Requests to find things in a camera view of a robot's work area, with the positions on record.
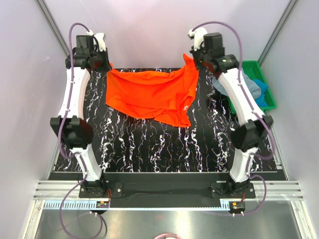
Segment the orange t shirt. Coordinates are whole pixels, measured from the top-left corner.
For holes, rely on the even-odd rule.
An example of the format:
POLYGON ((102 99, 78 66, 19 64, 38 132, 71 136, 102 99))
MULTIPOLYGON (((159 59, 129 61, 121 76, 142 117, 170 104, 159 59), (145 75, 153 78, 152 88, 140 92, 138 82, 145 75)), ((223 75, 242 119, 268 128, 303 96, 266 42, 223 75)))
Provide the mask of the orange t shirt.
POLYGON ((175 127, 189 127, 187 110, 196 96, 198 71, 192 58, 170 73, 157 71, 107 73, 106 104, 136 119, 154 119, 175 127))

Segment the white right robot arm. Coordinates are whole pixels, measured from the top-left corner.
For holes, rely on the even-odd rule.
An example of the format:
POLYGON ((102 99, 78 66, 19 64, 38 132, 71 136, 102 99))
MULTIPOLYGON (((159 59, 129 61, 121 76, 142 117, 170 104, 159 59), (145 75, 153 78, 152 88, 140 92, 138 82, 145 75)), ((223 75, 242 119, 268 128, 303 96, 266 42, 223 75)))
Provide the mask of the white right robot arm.
POLYGON ((266 116, 254 101, 236 57, 225 54, 220 33, 208 33, 200 27, 190 30, 188 36, 193 40, 190 52, 196 68, 206 68, 215 76, 237 114, 239 126, 231 133, 235 154, 229 176, 220 186, 211 186, 214 193, 235 198, 249 190, 252 157, 267 136, 273 119, 266 116))

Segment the grey-blue t shirt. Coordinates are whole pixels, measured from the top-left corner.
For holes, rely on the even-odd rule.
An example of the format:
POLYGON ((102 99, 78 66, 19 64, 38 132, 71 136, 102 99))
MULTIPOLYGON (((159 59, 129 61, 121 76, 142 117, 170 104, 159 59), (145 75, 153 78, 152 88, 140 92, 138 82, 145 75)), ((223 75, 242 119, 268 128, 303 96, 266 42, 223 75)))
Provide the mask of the grey-blue t shirt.
MULTIPOLYGON (((254 99, 257 99, 258 97, 260 97, 262 94, 261 88, 253 80, 251 80, 245 73, 243 73, 243 78, 252 97, 254 99)), ((215 77, 213 77, 212 79, 212 85, 220 94, 227 97, 229 96, 226 90, 224 89, 224 87, 215 77)))

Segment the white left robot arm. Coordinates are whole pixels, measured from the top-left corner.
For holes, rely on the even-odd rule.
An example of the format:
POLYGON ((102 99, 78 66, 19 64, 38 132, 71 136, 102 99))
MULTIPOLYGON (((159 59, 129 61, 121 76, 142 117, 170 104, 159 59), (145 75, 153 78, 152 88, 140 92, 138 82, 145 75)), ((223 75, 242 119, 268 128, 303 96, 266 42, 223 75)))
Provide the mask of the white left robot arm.
POLYGON ((65 158, 76 158, 83 176, 79 181, 82 198, 105 196, 110 190, 93 152, 93 128, 84 119, 85 92, 94 70, 112 69, 104 33, 76 36, 76 46, 65 60, 67 73, 62 106, 50 126, 65 158))

